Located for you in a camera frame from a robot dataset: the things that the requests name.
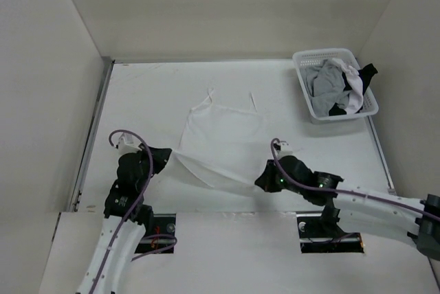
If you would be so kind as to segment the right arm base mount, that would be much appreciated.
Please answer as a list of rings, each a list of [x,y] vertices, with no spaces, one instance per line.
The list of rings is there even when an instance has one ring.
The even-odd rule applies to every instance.
[[[324,207],[321,212],[296,215],[302,253],[364,253],[361,235],[341,230],[338,213],[333,207]]]

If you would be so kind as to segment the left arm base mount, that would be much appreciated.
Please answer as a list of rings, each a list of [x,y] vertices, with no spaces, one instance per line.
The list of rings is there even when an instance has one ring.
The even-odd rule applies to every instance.
[[[155,214],[135,254],[156,252],[175,243],[176,214]]]

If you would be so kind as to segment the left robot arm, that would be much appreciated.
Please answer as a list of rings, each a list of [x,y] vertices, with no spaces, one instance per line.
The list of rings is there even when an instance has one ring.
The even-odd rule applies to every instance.
[[[102,229],[77,293],[121,293],[124,272],[142,239],[153,248],[141,256],[162,253],[177,244],[165,226],[155,226],[153,208],[144,204],[144,188],[168,163],[170,148],[140,146],[118,160],[116,180],[104,202]]]

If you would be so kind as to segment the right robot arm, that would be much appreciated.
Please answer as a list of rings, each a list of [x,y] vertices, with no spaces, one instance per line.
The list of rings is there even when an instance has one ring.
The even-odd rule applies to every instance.
[[[300,239],[312,246],[311,252],[334,252],[339,242],[365,233],[405,243],[430,259],[439,259],[436,195],[410,199],[363,191],[344,185],[338,175],[310,170],[292,155],[268,160],[254,184],[269,193],[297,193],[322,208],[319,215],[298,221]]]

